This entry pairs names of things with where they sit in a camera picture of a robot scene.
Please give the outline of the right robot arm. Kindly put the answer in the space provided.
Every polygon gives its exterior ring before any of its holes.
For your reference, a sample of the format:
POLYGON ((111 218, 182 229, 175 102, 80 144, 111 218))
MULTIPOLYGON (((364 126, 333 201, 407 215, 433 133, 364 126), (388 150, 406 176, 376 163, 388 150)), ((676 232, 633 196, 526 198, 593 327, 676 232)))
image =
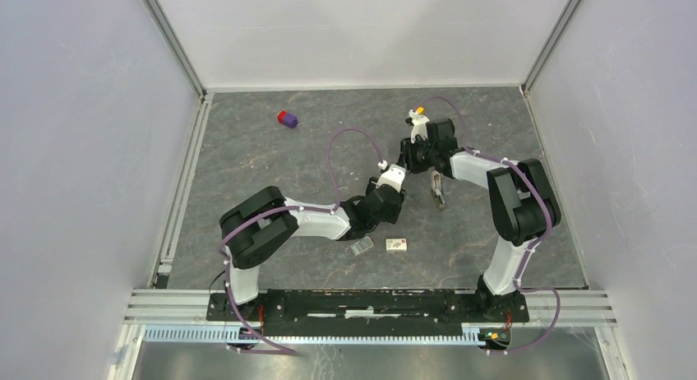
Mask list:
POLYGON ((513 293, 520 287, 529 259, 561 220, 542 162, 499 158, 460 146, 449 118, 412 116, 405 122, 411 132, 400 144, 400 159, 410 173, 433 169, 445 178, 487 190, 499 238, 482 281, 492 295, 513 293))

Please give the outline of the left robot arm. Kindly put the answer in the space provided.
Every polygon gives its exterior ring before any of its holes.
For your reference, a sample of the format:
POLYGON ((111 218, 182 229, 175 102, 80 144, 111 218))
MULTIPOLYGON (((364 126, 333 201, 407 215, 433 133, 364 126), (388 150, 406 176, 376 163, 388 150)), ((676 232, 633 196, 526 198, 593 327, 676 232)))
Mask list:
POLYGON ((389 184, 370 182, 365 194, 333 206, 294 201, 276 186, 262 188, 219 218, 226 290, 237 305, 253 301, 259 294, 261 264, 287 240, 363 239, 382 223, 396 224, 405 195, 389 184))

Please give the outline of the staple tray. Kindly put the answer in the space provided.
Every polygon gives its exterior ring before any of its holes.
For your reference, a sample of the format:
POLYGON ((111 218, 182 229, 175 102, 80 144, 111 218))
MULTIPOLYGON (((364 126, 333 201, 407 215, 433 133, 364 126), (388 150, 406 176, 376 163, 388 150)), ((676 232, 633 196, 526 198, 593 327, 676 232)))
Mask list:
POLYGON ((359 256, 362 253, 366 252, 370 248, 374 246, 374 243, 372 239, 369 236, 365 236, 360 240, 357 240, 353 242, 350 246, 349 249, 353 253, 354 256, 359 256))

